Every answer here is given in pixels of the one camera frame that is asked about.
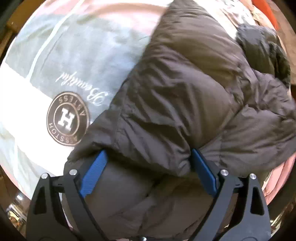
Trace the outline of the dark brown puffer jacket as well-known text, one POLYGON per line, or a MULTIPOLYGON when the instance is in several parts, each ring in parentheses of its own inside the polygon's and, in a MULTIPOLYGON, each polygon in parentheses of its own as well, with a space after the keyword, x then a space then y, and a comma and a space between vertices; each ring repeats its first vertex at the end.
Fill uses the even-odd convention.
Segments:
POLYGON ((212 202, 191 153, 260 181, 295 153, 290 65, 273 29, 241 24, 235 38, 196 1, 174 1, 107 110, 65 171, 108 161, 85 198, 110 240, 186 240, 212 202))

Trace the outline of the plaid bed sheet with logo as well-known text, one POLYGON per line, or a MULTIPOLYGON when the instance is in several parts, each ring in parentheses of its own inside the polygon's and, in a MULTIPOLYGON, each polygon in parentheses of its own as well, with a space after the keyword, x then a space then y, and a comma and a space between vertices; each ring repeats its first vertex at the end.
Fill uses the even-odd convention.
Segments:
POLYGON ((170 1, 46 1, 1 64, 1 165, 32 198, 41 174, 60 175, 87 126, 177 18, 170 1))

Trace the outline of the orange carrot plush pillow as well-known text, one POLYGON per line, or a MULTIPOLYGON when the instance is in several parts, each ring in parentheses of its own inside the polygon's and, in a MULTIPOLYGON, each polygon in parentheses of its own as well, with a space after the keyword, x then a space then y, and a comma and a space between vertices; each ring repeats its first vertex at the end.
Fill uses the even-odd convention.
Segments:
POLYGON ((273 27, 278 30, 278 22, 276 17, 274 16, 269 4, 266 0, 252 0, 252 3, 255 7, 257 7, 264 15, 270 20, 273 27))

